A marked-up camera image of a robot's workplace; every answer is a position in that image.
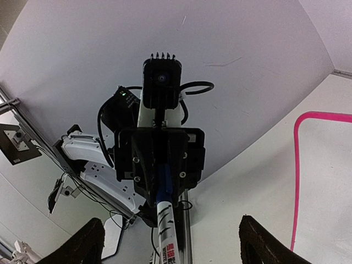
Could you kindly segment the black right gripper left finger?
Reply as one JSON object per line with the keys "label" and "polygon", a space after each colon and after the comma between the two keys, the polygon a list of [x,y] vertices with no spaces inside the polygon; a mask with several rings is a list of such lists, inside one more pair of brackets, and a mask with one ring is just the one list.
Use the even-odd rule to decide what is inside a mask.
{"label": "black right gripper left finger", "polygon": [[39,260],[41,264],[102,263],[105,229],[99,218],[92,218],[57,250]]}

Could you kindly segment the white whiteboard marker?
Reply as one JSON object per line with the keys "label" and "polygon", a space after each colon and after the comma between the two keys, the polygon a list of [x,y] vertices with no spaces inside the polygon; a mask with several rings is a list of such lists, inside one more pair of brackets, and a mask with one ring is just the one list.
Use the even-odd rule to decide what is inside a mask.
{"label": "white whiteboard marker", "polygon": [[180,264],[173,206],[169,201],[157,204],[159,256],[162,264]]}

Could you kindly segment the pink framed whiteboard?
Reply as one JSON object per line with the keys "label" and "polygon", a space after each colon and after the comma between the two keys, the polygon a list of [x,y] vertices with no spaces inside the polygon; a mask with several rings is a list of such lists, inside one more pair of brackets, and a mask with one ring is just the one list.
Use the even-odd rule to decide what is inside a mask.
{"label": "pink framed whiteboard", "polygon": [[302,114],[294,150],[291,250],[311,263],[351,263],[351,115]]}

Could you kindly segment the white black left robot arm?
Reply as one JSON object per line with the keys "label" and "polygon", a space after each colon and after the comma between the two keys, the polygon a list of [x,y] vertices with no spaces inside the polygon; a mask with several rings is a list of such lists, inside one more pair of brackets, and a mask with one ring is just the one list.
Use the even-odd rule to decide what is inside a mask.
{"label": "white black left robot arm", "polygon": [[199,128],[139,127],[140,100],[133,87],[121,86],[98,112],[97,125],[113,135],[83,134],[73,125],[54,145],[64,170],[119,200],[148,226],[157,225],[156,166],[166,163],[172,175],[172,205],[197,186],[205,163],[205,133]]}

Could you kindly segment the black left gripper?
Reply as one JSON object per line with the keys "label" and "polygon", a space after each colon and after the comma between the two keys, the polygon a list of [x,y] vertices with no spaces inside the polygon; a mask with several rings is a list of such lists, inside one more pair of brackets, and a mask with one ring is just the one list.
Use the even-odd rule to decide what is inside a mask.
{"label": "black left gripper", "polygon": [[205,164],[205,133],[199,128],[124,128],[114,133],[114,166],[118,181],[140,178],[138,193],[156,207],[158,167],[170,167],[173,206],[180,191],[193,189]]}

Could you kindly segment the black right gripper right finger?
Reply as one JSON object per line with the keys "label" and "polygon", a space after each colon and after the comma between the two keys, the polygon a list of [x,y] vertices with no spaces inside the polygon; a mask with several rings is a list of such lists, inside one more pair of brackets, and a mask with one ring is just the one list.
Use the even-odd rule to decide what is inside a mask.
{"label": "black right gripper right finger", "polygon": [[307,260],[285,247],[252,216],[242,217],[239,238],[242,263],[308,263]]}

